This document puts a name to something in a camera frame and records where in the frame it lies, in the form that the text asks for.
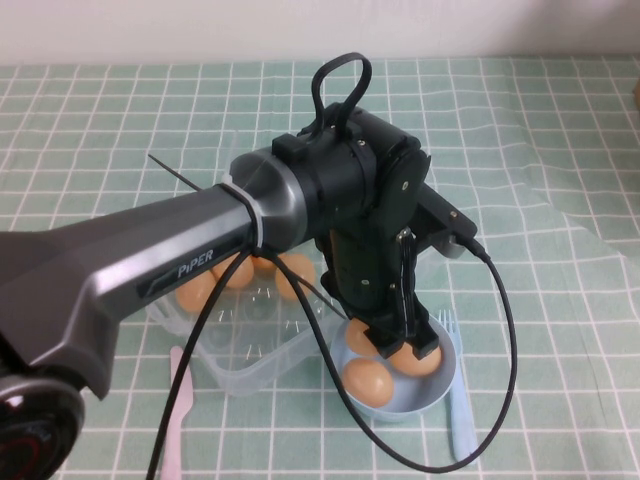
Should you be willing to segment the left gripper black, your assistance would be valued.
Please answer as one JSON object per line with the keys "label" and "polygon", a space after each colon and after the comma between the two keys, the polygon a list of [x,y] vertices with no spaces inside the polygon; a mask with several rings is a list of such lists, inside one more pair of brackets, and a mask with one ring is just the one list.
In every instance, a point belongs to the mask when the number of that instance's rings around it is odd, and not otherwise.
{"label": "left gripper black", "polygon": [[328,267],[322,285],[388,359],[405,341],[422,360],[439,346],[429,312],[415,294],[417,240],[405,227],[389,237],[370,229],[332,229],[315,238]]}

